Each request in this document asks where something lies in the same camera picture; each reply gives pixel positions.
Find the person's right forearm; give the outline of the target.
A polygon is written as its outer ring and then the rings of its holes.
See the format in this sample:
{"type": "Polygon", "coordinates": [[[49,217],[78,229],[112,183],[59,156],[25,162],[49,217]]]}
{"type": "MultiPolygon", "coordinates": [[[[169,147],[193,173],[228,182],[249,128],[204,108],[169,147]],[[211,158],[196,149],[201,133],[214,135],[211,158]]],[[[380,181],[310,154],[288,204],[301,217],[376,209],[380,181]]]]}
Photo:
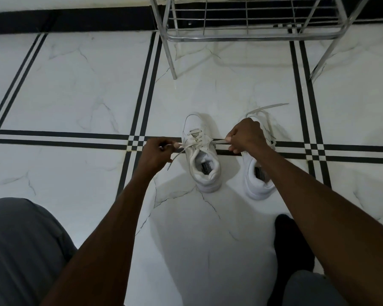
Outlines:
{"type": "Polygon", "coordinates": [[[383,225],[267,144],[249,144],[245,149],[269,174],[347,302],[383,306],[383,225]]]}

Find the black sock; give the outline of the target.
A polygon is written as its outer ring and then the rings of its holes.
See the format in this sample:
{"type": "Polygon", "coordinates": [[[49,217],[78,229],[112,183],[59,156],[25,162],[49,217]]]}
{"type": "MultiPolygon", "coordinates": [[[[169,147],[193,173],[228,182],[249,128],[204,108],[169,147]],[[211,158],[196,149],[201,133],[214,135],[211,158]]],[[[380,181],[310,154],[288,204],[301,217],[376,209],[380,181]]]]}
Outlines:
{"type": "Polygon", "coordinates": [[[283,294],[289,279],[297,271],[312,272],[315,255],[295,221],[288,215],[278,215],[274,227],[277,276],[267,306],[282,306],[283,294]]]}

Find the white shoelace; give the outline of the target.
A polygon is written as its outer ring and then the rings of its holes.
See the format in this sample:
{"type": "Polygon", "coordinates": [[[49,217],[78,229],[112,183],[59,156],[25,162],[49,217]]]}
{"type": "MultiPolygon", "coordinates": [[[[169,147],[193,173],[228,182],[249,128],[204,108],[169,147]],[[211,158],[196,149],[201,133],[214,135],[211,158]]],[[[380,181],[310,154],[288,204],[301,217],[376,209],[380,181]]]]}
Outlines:
{"type": "Polygon", "coordinates": [[[273,135],[272,130],[270,130],[270,127],[268,125],[266,125],[265,123],[263,123],[262,119],[259,118],[258,113],[263,113],[265,115],[265,117],[263,119],[268,122],[266,110],[270,109],[270,108],[274,108],[274,107],[284,106],[284,105],[289,105],[289,103],[277,103],[277,104],[272,104],[272,105],[268,105],[268,106],[257,107],[256,109],[254,109],[252,111],[246,112],[241,118],[241,120],[245,119],[245,118],[249,118],[249,119],[254,120],[255,122],[259,122],[261,130],[262,130],[264,137],[266,139],[267,145],[269,147],[271,147],[271,149],[273,149],[273,150],[275,150],[276,138],[273,135]]]}
{"type": "Polygon", "coordinates": [[[211,157],[217,158],[217,153],[212,152],[210,147],[212,146],[214,149],[216,144],[226,144],[227,140],[220,139],[214,140],[205,134],[203,130],[193,129],[190,130],[189,133],[184,137],[181,143],[179,143],[179,149],[181,149],[180,153],[177,154],[173,161],[182,153],[187,154],[189,150],[191,152],[191,158],[194,160],[200,152],[204,154],[209,154],[211,157]]]}

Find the grey trousers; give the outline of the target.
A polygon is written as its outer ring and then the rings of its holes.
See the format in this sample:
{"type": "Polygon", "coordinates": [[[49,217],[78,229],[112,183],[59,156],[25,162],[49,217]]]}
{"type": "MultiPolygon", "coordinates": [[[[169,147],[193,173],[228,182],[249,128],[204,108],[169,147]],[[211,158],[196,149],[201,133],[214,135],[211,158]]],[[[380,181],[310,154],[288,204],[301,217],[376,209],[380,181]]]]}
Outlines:
{"type": "MultiPolygon", "coordinates": [[[[62,225],[45,208],[15,197],[0,199],[0,306],[39,306],[77,252],[62,225]]],[[[282,306],[348,306],[331,281],[297,271],[282,306]]]]}

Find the white sneaker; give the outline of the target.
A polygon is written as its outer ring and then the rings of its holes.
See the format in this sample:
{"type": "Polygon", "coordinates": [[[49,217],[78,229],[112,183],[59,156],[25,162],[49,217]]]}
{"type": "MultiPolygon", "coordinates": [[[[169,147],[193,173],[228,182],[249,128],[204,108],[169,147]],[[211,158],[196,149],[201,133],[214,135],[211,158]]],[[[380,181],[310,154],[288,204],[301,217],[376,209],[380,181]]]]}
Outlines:
{"type": "MultiPolygon", "coordinates": [[[[260,123],[261,130],[265,136],[267,145],[275,150],[275,140],[269,130],[263,125],[256,113],[248,113],[246,118],[251,118],[255,122],[260,123]]],[[[243,185],[245,187],[245,194],[253,200],[265,200],[275,190],[275,185],[268,173],[262,166],[254,159],[247,151],[241,153],[244,164],[243,185]]]]}
{"type": "MultiPolygon", "coordinates": [[[[184,122],[183,137],[189,133],[190,130],[199,129],[203,130],[206,135],[211,138],[209,127],[204,122],[203,117],[199,113],[190,113],[184,122]]],[[[191,177],[194,179],[197,188],[204,193],[212,193],[219,190],[221,186],[221,166],[219,157],[211,157],[209,154],[202,152],[192,160],[191,152],[188,150],[186,154],[188,162],[189,172],[191,177]]]]}

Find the person's left forearm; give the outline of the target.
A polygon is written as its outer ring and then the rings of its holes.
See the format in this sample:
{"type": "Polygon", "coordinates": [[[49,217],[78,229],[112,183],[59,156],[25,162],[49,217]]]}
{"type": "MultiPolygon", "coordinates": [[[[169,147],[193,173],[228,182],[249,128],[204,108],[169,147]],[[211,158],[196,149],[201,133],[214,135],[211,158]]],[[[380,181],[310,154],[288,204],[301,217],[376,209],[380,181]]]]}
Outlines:
{"type": "Polygon", "coordinates": [[[124,306],[144,196],[162,168],[138,164],[130,182],[72,256],[40,306],[124,306]]]}

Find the chrome metal shoe rack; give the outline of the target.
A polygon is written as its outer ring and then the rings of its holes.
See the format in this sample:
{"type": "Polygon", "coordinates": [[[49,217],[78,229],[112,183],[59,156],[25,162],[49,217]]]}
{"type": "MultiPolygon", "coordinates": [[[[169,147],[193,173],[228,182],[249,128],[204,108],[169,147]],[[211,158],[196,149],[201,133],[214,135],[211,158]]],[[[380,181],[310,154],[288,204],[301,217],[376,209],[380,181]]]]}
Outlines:
{"type": "Polygon", "coordinates": [[[168,42],[331,40],[309,80],[315,81],[342,37],[370,0],[348,14],[344,0],[150,0],[172,77],[168,42]]]}

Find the person's right hand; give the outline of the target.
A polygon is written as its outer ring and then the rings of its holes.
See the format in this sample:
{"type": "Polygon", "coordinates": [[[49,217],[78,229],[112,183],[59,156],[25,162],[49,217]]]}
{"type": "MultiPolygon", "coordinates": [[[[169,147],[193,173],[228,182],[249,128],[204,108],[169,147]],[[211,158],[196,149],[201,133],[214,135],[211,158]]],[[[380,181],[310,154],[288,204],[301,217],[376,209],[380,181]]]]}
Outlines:
{"type": "Polygon", "coordinates": [[[243,134],[243,152],[247,152],[255,159],[260,159],[264,151],[269,148],[260,123],[252,119],[245,118],[234,126],[243,134]]]}

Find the person's left hand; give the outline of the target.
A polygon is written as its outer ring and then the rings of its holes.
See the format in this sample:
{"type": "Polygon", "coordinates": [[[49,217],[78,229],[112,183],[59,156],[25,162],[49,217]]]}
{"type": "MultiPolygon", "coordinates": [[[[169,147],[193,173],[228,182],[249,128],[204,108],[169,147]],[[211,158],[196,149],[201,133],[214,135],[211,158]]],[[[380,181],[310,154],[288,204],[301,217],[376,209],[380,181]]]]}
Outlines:
{"type": "MultiPolygon", "coordinates": [[[[136,173],[141,174],[148,179],[152,179],[167,163],[162,163],[158,159],[158,140],[170,139],[167,137],[153,137],[147,140],[143,147],[141,157],[139,159],[136,173]]],[[[176,150],[179,148],[179,143],[176,142],[176,150]]]]}

